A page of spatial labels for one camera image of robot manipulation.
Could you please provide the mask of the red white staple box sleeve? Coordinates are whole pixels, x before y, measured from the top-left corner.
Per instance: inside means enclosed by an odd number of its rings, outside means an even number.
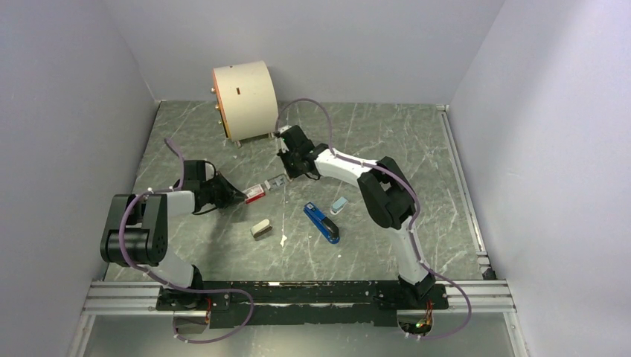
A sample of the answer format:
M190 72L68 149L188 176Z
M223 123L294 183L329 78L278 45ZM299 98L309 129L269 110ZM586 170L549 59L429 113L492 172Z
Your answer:
M245 194L245 203L250 204L266 195L265 188L262 184L256 184L243 191Z

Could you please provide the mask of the light blue small box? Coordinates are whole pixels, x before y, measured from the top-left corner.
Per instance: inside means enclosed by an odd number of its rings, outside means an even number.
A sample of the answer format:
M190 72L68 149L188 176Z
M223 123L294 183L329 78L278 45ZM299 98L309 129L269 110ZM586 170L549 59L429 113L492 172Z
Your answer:
M344 207L345 207L345 205L346 205L347 203L348 203L348 200L347 200L344 196L342 196L342 197L338 198L338 199L337 199L336 201L334 201L334 202L332 203L332 205L330 206L330 212L331 212L333 215L337 215L338 213L340 213L340 212L344 209Z

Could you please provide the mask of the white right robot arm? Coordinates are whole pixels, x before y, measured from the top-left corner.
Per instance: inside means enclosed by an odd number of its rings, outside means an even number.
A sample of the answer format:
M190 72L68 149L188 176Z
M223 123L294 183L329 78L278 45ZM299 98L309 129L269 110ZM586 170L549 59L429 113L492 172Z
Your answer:
M421 307L430 297L435 276L426 264L414 223L418 198L396 161L388 156L362 159L327 144L315 145L298 125L284 126L274 136L281 141L278 156L291 179L327 177L359 189L369 217L391 232L403 302Z

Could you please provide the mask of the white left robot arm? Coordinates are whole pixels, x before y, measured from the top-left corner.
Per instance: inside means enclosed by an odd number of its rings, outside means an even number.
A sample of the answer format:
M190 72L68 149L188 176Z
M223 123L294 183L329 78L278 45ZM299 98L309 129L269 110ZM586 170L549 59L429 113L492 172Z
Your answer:
M199 269L169 246L169 220L229 208L246 200L207 160L185 160L183 174L172 188L147 189L112 198L100 241L104 262L140 271L168 290L187 309L200 307L206 288Z

